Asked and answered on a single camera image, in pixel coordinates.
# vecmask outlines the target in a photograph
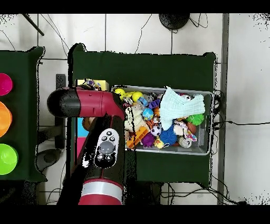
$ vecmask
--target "bowl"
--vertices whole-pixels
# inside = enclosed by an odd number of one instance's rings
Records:
[[[5,74],[5,73],[0,73],[0,96],[4,96],[8,94],[13,87],[13,82],[11,78]]]
[[[11,173],[18,163],[17,151],[6,144],[0,144],[0,175]]]
[[[12,114],[7,107],[0,102],[0,137],[6,134],[12,122]]]

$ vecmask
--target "green tabletop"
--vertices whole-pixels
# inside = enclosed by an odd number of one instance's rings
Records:
[[[14,147],[18,152],[18,164],[0,180],[45,181],[35,167],[37,145],[37,63],[43,55],[43,47],[35,47],[27,52],[0,51],[0,73],[9,75],[13,89],[0,101],[12,113],[12,124],[0,143]]]
[[[76,44],[69,52],[70,81],[91,78],[112,85],[144,87],[170,86],[174,89],[213,92],[214,53],[202,56],[174,54],[124,54],[86,52]],[[74,136],[74,119],[72,135]],[[74,139],[71,142],[74,159]],[[209,186],[209,159],[206,156],[137,152],[137,179],[154,182],[199,182]]]

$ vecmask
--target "gray plastic bin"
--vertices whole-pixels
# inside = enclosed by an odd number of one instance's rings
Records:
[[[156,94],[162,94],[166,91],[165,88],[151,88],[151,87],[138,87],[138,86],[122,86],[114,85],[111,91],[120,88],[125,92],[139,91],[143,94],[149,94],[154,92]],[[187,93],[189,95],[202,94],[205,104],[205,119],[200,126],[197,126],[196,137],[197,141],[193,142],[190,148],[183,148],[181,146],[169,146],[162,149],[157,147],[144,147],[141,144],[135,146],[137,151],[152,152],[152,153],[171,153],[171,154],[188,154],[188,155],[207,155],[211,150],[211,136],[213,133],[213,109],[214,109],[214,95],[207,91],[194,91],[194,90],[181,90],[173,89],[176,93]]]

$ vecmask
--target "green bowl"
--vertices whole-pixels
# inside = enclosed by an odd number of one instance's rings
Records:
[[[9,145],[0,144],[0,175],[11,173],[17,163],[17,151]]]

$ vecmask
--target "orange bowl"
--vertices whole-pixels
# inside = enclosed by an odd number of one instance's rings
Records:
[[[7,107],[0,102],[0,137],[6,134],[12,122],[12,114]]]

